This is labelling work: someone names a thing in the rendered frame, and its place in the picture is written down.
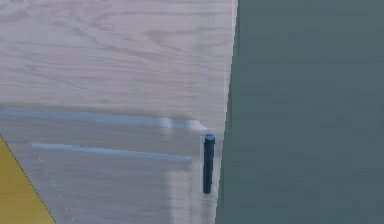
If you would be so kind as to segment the pale grey room door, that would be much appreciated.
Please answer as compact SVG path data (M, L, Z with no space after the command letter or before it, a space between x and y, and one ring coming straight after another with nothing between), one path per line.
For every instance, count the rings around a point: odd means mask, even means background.
M57 224L213 224L193 119L0 107L0 136Z

